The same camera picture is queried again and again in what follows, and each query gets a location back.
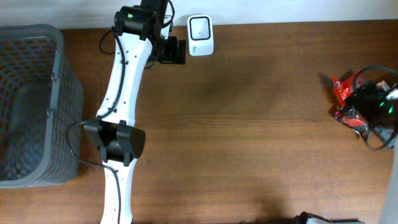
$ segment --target wooden table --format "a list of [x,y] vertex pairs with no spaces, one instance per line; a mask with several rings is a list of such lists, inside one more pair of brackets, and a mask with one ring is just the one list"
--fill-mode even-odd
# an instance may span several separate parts
[[[113,56],[106,30],[65,30],[85,91],[84,118],[103,100]],[[174,35],[187,39],[186,27]],[[330,77],[397,69],[398,21],[214,26],[215,52],[146,70],[136,126],[147,141],[134,171],[135,223],[238,223],[294,217],[377,223],[392,152],[369,150],[328,110]],[[105,48],[114,47],[111,37]],[[100,161],[86,137],[82,158]],[[103,170],[81,165],[57,187],[0,190],[0,223],[99,223]]]

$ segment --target plastic crate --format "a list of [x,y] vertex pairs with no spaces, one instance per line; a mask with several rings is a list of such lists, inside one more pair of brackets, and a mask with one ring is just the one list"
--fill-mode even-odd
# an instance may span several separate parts
[[[78,162],[64,133],[81,120],[83,89],[50,25],[0,28],[0,188],[63,184]],[[71,129],[79,154],[80,131]]]

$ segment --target black cable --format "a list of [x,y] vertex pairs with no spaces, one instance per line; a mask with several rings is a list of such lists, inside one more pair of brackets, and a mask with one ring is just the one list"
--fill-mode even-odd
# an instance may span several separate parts
[[120,83],[119,83],[119,89],[118,89],[118,94],[116,95],[116,99],[115,99],[115,101],[113,102],[112,107],[109,108],[108,112],[106,112],[104,115],[97,116],[96,119],[88,119],[88,120],[78,121],[78,122],[69,124],[69,125],[67,126],[66,130],[65,130],[65,139],[66,139],[66,141],[67,141],[68,147],[69,147],[69,149],[70,149],[72,155],[73,155],[74,158],[77,159],[79,162],[81,162],[81,163],[83,163],[83,164],[91,165],[91,166],[102,167],[102,168],[104,168],[104,169],[110,170],[110,171],[113,173],[114,178],[115,178],[115,180],[116,180],[116,187],[117,187],[117,189],[118,189],[118,199],[119,199],[118,224],[119,224],[119,222],[120,222],[120,213],[121,213],[121,192],[120,192],[120,185],[119,185],[119,179],[118,179],[118,171],[115,170],[115,169],[113,169],[113,168],[110,167],[110,166],[106,166],[106,165],[103,165],[103,164],[99,164],[99,163],[95,163],[95,162],[90,162],[90,161],[85,161],[85,160],[83,160],[83,159],[80,159],[79,156],[76,155],[75,151],[73,150],[72,145],[70,144],[70,140],[69,140],[69,130],[70,130],[71,127],[73,127],[73,126],[75,126],[75,125],[81,125],[81,124],[86,124],[86,123],[94,122],[94,121],[101,121],[103,118],[105,118],[105,117],[107,117],[109,114],[111,114],[111,113],[115,110],[116,106],[118,105],[118,102],[119,102],[119,99],[120,99],[120,96],[121,96],[121,92],[122,92],[123,82],[124,82],[124,74],[125,74],[125,70],[126,70],[126,59],[125,59],[125,57],[124,57],[123,47],[122,47],[122,45],[121,45],[121,43],[120,43],[118,34],[116,33],[114,27],[112,27],[112,29],[111,29],[110,31],[108,31],[108,32],[101,38],[101,40],[100,40],[100,42],[99,42],[100,50],[102,51],[101,42],[102,42],[103,39],[106,37],[106,35],[108,35],[110,32],[113,32],[114,38],[116,39],[116,42],[118,43],[118,46],[119,46],[119,49],[120,49],[120,54],[121,54],[121,57],[122,57],[122,73],[121,73],[121,78],[120,78]]
[[372,147],[372,146],[370,146],[369,143],[368,143],[368,141],[365,141],[365,144],[366,144],[366,146],[367,146],[368,148],[370,148],[370,149],[372,149],[372,150],[375,150],[375,151],[380,150],[380,149],[384,149],[386,146],[388,146],[388,144],[391,143],[391,141],[397,136],[397,134],[398,134],[397,130],[394,129],[394,130],[392,131],[392,133],[391,133],[389,139],[387,139],[387,141],[385,141],[385,142],[383,143],[383,145],[382,145],[382,146],[379,146],[379,147]]
[[112,29],[106,31],[106,33],[101,37],[101,40],[99,40],[99,50],[100,50],[102,53],[107,54],[107,55],[112,55],[112,54],[114,54],[114,52],[106,52],[106,51],[104,51],[104,50],[102,49],[102,41],[104,41],[105,37],[106,37],[108,34],[110,34],[111,32],[112,32]]
[[[362,70],[360,70],[360,71],[355,75],[355,77],[354,77],[354,79],[353,79],[354,91],[356,91],[356,90],[358,89],[358,86],[356,86],[356,80],[358,79],[358,77],[360,76],[360,74],[362,74],[362,73],[364,73],[365,71],[368,71],[368,70],[376,70],[376,69],[385,70],[385,71],[387,71],[387,72],[391,72],[391,73],[393,73],[393,74],[395,74],[395,75],[398,76],[398,72],[396,72],[394,69],[391,69],[391,68],[388,68],[388,67],[385,67],[385,66],[382,66],[382,65],[371,65],[371,66],[369,66],[369,67],[363,68]],[[393,89],[395,89],[394,86],[392,86],[392,87],[390,88],[390,90],[387,90],[387,92],[390,92],[390,91],[392,91]],[[369,131],[368,131],[367,134],[369,134],[372,130],[373,130],[373,128],[369,129]],[[397,130],[397,128],[394,128],[393,132],[392,132],[391,135],[390,135],[390,138],[387,139],[387,141],[385,141],[385,142],[383,143],[383,145],[380,146],[380,147],[371,147],[371,146],[368,144],[368,141],[367,141],[367,140],[365,141],[365,143],[366,143],[366,145],[367,145],[369,148],[371,148],[371,149],[373,149],[373,150],[375,150],[375,151],[376,151],[376,150],[380,150],[380,149],[383,149],[384,147],[388,146],[388,144],[391,143],[391,141],[397,136],[397,134],[398,134],[398,130]]]
[[152,64],[151,64],[151,65],[149,65],[148,67],[144,67],[144,69],[151,69],[151,68],[153,68],[153,67],[155,66],[155,62],[156,62],[156,59],[152,61]]
[[171,8],[172,8],[173,14],[172,14],[171,20],[169,20],[168,22],[166,22],[165,24],[163,24],[162,28],[165,28],[165,27],[167,27],[168,25],[170,25],[170,24],[173,22],[173,20],[174,20],[174,15],[175,15],[175,10],[174,10],[173,3],[171,2],[171,0],[168,0],[167,2],[170,3],[170,6],[171,6]]
[[385,70],[385,71],[387,71],[387,72],[391,72],[391,73],[393,73],[393,74],[395,74],[395,75],[398,76],[398,72],[396,72],[394,69],[387,68],[387,67],[382,66],[382,65],[372,65],[372,66],[366,67],[366,68],[360,70],[360,71],[355,75],[354,80],[353,80],[354,91],[358,88],[358,86],[356,86],[356,80],[358,79],[359,75],[362,74],[362,73],[364,73],[365,71],[368,71],[368,70],[375,70],[375,69]]

